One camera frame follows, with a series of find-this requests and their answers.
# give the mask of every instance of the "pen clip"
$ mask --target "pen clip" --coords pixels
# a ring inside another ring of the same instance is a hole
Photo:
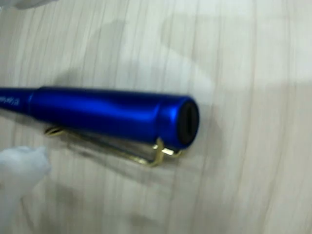
[[[146,159],[143,158],[142,156],[136,154],[135,152],[132,152],[130,150],[126,150],[123,148],[120,148],[118,146],[115,146],[109,142],[105,141],[100,141],[97,137],[92,137],[92,136],[87,136],[82,133],[73,131],[73,130],[68,130],[62,127],[50,127],[48,128],[44,134],[49,137],[54,137],[54,136],[60,136],[60,135],[69,135],[71,137],[74,137],[76,139],[82,140],[84,142],[91,143],[95,146],[99,146],[101,148],[105,148],[108,151],[118,154],[124,158],[127,158],[131,161],[137,162],[142,165],[154,167],[159,165],[160,163],[163,162],[163,159],[165,156],[171,157],[171,158],[178,158],[181,154],[182,151],[174,151],[168,148],[164,147],[164,143],[161,140],[161,138],[157,138],[156,144],[152,146],[152,149],[154,151],[154,158],[153,159]]]

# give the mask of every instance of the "pen barrel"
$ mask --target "pen barrel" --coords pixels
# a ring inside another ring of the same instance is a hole
[[[20,114],[29,114],[29,101],[36,89],[0,88],[0,108]]]
[[[0,107],[64,128],[151,144],[160,137],[172,149],[188,147],[198,129],[198,107],[189,96],[61,87],[11,92],[19,105]]]

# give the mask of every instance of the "table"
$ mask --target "table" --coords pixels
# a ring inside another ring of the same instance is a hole
[[[312,3],[60,0],[0,13],[0,85],[193,95],[187,154],[146,168],[0,112],[0,148],[44,145],[52,172],[8,233],[312,232]]]

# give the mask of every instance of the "blue pen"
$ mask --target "blue pen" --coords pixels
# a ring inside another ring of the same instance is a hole
[[[184,95],[65,87],[0,88],[0,108],[63,129],[158,143],[158,150],[175,152],[191,145],[199,125],[198,106]]]

